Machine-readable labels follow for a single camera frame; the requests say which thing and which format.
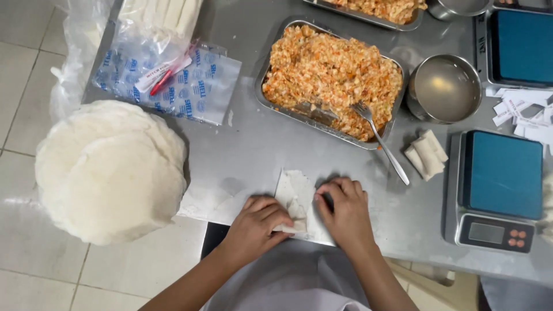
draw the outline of fork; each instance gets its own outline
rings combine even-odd
[[[371,109],[365,106],[362,101],[358,101],[357,103],[354,103],[350,107],[353,110],[355,110],[355,112],[358,113],[360,116],[362,116],[365,120],[369,121],[373,129],[374,135],[378,139],[378,142],[382,146],[382,149],[384,150],[384,152],[386,152],[386,156],[388,156],[388,159],[390,159],[390,162],[395,168],[395,171],[398,172],[399,177],[401,178],[401,180],[403,180],[405,185],[409,185],[409,178],[407,178],[405,171],[403,171],[403,168],[401,167],[401,165],[399,165],[399,162],[395,159],[390,149],[388,149],[388,147],[386,147],[386,145],[382,141],[382,137],[380,137],[380,135],[378,134],[378,131],[373,123],[373,113],[371,112]]]

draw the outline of metal bowl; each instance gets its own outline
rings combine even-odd
[[[428,12],[439,20],[477,16],[487,11],[493,0],[426,0]]]
[[[481,100],[481,82],[474,67],[459,56],[441,54],[415,69],[406,102],[423,121],[452,124],[473,115]]]

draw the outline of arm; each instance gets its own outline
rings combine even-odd
[[[282,223],[293,225],[274,198],[251,196],[221,244],[140,311],[198,311],[240,268],[292,235],[271,233]]]
[[[334,201],[330,211],[322,194]],[[384,261],[374,241],[368,195],[358,181],[335,178],[315,193],[315,202],[328,231],[344,250],[374,311],[418,310]]]

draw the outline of hand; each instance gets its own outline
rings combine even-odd
[[[240,269],[294,234],[274,232],[281,224],[293,226],[292,218],[277,200],[250,196],[217,248],[222,258]]]
[[[324,193],[332,197],[334,213],[322,197]],[[369,197],[360,182],[348,177],[332,179],[317,189],[314,199],[330,235],[348,256],[377,248],[369,218]]]

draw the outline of person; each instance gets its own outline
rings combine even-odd
[[[417,310],[375,243],[361,184],[332,179],[314,202],[341,249],[272,232],[292,219],[274,198],[251,196],[225,239],[140,310]]]

